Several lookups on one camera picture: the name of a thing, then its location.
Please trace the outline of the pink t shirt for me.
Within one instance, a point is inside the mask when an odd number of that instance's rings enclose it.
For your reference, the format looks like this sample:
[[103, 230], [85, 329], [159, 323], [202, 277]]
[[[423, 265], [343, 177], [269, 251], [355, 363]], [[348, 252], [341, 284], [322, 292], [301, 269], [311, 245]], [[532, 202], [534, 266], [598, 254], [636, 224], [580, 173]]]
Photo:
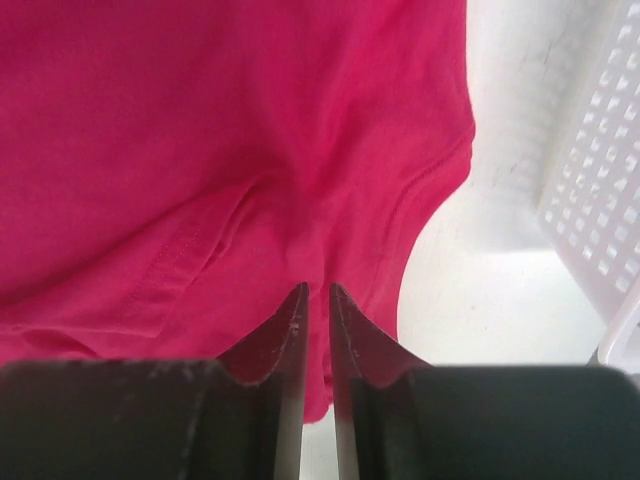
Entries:
[[5, 1], [1, 360], [214, 357], [310, 288], [390, 335], [466, 179], [463, 1]]

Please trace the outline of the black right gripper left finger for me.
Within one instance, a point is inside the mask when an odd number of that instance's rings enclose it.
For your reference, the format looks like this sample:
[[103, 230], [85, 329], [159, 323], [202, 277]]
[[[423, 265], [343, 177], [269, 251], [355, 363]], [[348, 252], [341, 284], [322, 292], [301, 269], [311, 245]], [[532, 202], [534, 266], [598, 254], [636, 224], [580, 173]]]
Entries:
[[5, 479], [295, 479], [309, 289], [211, 359], [21, 361], [1, 371]]

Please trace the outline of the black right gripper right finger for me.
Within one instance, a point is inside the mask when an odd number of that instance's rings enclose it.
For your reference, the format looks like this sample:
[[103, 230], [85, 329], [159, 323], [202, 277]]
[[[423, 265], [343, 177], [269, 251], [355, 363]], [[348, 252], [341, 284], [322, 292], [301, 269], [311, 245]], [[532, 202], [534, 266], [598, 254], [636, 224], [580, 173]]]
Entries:
[[635, 479], [639, 391], [596, 366], [435, 367], [330, 290], [343, 479]]

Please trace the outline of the white plastic laundry basket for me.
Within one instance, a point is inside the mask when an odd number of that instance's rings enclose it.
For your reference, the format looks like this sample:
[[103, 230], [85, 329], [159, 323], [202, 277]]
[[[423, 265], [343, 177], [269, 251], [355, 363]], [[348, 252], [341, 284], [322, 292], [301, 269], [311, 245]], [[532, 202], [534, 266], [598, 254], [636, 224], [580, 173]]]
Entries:
[[614, 1], [539, 206], [541, 229], [606, 325], [600, 364], [639, 372], [639, 4]]

